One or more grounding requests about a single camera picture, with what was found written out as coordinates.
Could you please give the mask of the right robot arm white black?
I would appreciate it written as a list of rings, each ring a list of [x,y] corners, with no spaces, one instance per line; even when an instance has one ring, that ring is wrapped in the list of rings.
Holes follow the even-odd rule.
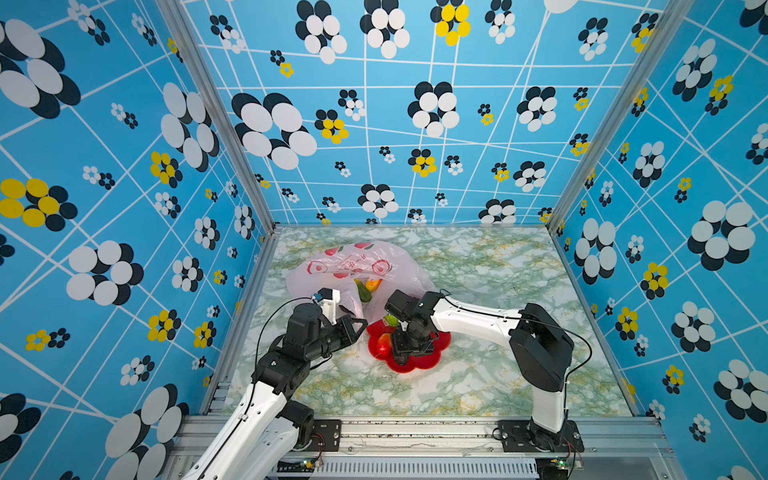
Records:
[[[399,321],[392,334],[392,354],[398,365],[432,354],[435,342],[445,333],[508,347],[532,388],[530,443],[544,451],[559,446],[564,439],[566,377],[574,342],[543,307],[528,303],[521,309],[502,310],[468,304],[435,291],[416,298],[397,290],[387,300],[385,310]]]

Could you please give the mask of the small red apple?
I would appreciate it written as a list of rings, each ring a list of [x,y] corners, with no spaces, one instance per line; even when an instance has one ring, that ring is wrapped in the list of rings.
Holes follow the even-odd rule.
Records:
[[[382,334],[376,341],[374,349],[374,357],[380,360],[386,360],[391,356],[392,352],[392,338],[389,333]]]

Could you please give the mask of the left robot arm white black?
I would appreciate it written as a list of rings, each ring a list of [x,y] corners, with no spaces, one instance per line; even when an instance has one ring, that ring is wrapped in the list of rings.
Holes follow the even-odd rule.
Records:
[[[368,322],[328,300],[294,307],[286,331],[255,362],[239,405],[186,479],[265,479],[311,442],[314,410],[292,399],[313,362],[354,345]]]

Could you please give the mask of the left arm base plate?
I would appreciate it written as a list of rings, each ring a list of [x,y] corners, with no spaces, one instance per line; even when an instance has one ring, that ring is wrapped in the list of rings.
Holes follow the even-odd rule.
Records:
[[[316,419],[299,428],[296,452],[338,452],[342,422],[338,419]]]

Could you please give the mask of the green papaya fruit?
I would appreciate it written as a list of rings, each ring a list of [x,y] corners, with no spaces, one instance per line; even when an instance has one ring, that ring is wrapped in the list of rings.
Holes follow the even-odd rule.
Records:
[[[372,300],[372,292],[367,288],[366,283],[355,279],[355,285],[357,287],[358,297],[362,303],[368,303]]]

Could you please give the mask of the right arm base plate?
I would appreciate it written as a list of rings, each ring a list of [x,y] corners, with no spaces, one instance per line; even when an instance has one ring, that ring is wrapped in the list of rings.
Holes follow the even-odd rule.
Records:
[[[566,419],[559,432],[538,426],[532,420],[500,420],[492,432],[503,451],[525,453],[583,453],[583,438],[577,424]]]

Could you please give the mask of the pink translucent plastic bag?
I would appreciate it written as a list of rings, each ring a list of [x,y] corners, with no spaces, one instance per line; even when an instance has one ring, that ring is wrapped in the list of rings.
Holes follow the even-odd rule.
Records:
[[[370,302],[359,300],[355,279],[382,280]],[[289,272],[286,283],[293,297],[310,296],[321,288],[339,290],[340,304],[369,323],[385,317],[385,304],[395,290],[419,298],[435,289],[426,270],[408,252],[379,240],[324,250]]]

